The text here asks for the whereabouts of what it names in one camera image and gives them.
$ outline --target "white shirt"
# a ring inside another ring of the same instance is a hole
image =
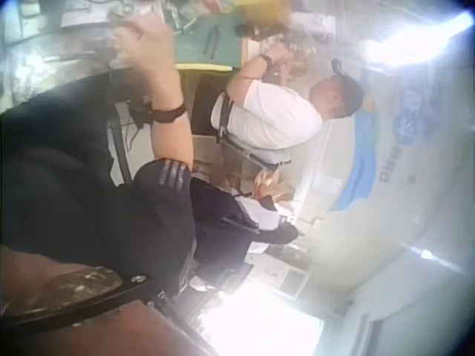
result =
[[[219,128],[223,96],[214,105],[211,124]],[[228,132],[256,148],[278,150],[311,139],[323,120],[312,104],[292,89],[251,83],[244,107],[236,104],[229,115]]]
[[[281,216],[277,211],[267,210],[257,200],[251,198],[237,197],[236,200],[252,221],[259,225],[259,230],[275,230],[279,226]],[[252,241],[247,251],[251,254],[262,254],[268,247],[268,243]]]

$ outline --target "hand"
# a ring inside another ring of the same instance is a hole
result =
[[[291,82],[294,77],[290,75],[290,71],[292,70],[291,63],[282,63],[279,67],[279,85],[282,87],[286,87],[289,82]]]
[[[293,53],[282,42],[274,44],[265,54],[275,63],[289,62],[294,59]]]
[[[155,14],[130,20],[127,27],[114,31],[119,52],[148,80],[160,110],[181,105],[180,75],[174,66],[173,34]]]

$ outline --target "bright window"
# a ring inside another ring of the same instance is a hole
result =
[[[251,282],[223,297],[200,322],[221,356],[311,356],[324,325]]]

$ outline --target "white appliance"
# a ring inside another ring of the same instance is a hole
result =
[[[246,262],[254,265],[248,278],[263,287],[296,300],[309,279],[309,274],[268,254],[247,254]]]

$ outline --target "fist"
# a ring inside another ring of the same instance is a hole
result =
[[[288,62],[294,59],[293,53],[290,52],[282,42],[274,44],[265,54],[275,63]]]

